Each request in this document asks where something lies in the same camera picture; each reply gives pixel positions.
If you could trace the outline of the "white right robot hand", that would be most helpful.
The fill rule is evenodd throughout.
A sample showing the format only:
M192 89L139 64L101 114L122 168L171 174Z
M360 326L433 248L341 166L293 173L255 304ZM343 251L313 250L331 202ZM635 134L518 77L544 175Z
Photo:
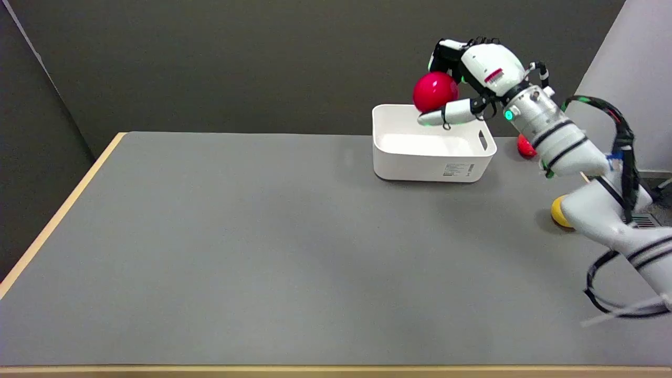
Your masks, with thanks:
M506 93L527 79L527 69L519 58L497 38L477 37L466 43L441 39L434 46L427 69L445 72L458 83L469 84L477 93L475 98L448 101L417 118L418 124L444 129L483 121L488 106L495 108L497 101L505 100Z

